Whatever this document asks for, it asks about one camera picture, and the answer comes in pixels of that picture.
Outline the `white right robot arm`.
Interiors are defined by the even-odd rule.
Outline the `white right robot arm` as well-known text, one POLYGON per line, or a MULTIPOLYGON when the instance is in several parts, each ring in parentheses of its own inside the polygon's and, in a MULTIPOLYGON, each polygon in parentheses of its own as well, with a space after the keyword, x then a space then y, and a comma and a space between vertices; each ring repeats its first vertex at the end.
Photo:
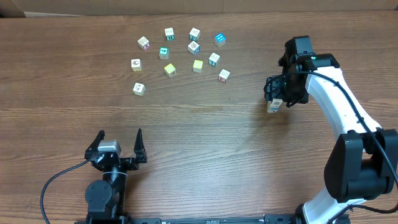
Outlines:
POLYGON ((264 86, 267 111, 314 98, 336 138, 324 168, 324 189, 291 215, 265 215, 266 223, 348 223, 348 211, 397 187, 397 132, 383 129, 347 86, 332 54, 313 51, 309 36, 285 43, 279 75, 264 86))

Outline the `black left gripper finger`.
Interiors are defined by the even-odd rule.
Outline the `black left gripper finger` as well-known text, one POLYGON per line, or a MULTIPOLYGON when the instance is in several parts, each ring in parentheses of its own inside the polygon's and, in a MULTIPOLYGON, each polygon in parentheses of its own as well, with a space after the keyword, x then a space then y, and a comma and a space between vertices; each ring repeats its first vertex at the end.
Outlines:
POLYGON ((143 137, 142 137, 142 129, 139 128, 136 136, 136 141, 134 145, 134 153, 136 155, 137 163, 146 163, 147 162, 147 153, 144 147, 143 137))
POLYGON ((104 139, 104 137, 105 137, 105 131, 100 130, 99 133, 97 134, 95 140, 90 144, 90 146, 85 151, 85 159, 91 159, 93 154, 95 152, 98 152, 98 146, 99 146, 100 142, 104 139))

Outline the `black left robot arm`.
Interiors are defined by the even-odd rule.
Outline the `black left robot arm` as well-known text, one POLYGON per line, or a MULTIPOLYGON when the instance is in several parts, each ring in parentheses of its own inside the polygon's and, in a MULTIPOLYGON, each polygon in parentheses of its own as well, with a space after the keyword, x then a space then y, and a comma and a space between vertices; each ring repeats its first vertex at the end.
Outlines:
POLYGON ((124 211, 127 173, 138 170, 139 165, 147 162, 142 131, 138 130, 132 157, 121 157, 118 140, 106 141, 101 130, 85 151, 85 159, 103 173, 101 180, 87 186, 85 200, 88 214, 85 223, 132 223, 133 220, 124 211))

